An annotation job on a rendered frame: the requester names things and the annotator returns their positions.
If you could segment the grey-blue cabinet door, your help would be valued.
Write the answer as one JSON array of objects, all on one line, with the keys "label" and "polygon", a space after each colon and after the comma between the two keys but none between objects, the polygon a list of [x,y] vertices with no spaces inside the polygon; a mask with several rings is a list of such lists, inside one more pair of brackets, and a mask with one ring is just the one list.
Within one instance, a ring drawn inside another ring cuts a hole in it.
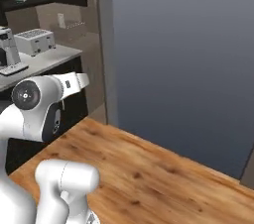
[{"label": "grey-blue cabinet door", "polygon": [[113,0],[120,128],[241,176],[254,145],[254,0]]}]

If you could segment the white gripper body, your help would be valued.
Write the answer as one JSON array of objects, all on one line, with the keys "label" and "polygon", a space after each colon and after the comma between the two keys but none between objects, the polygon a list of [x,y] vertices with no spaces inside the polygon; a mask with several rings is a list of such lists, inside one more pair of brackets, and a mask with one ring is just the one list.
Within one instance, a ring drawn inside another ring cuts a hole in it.
[{"label": "white gripper body", "polygon": [[76,75],[77,77],[77,80],[78,80],[78,84],[79,84],[79,87],[81,89],[85,88],[86,86],[89,85],[89,78],[88,78],[88,75],[86,73],[78,73]]}]

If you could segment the silver toaster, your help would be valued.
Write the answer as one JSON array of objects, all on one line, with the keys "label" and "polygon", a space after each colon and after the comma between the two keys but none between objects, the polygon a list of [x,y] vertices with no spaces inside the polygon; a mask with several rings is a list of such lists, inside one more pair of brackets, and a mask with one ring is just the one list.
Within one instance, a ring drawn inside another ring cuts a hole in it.
[{"label": "silver toaster", "polygon": [[20,53],[36,56],[56,47],[54,33],[43,29],[33,29],[14,36]]}]

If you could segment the silver coffee machine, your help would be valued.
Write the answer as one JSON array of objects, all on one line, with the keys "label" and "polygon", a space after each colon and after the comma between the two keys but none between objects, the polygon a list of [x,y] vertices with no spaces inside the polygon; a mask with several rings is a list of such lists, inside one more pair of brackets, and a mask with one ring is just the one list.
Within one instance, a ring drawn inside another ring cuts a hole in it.
[{"label": "silver coffee machine", "polygon": [[10,76],[29,67],[21,62],[12,30],[3,26],[0,26],[0,56],[4,58],[0,62],[1,75]]}]

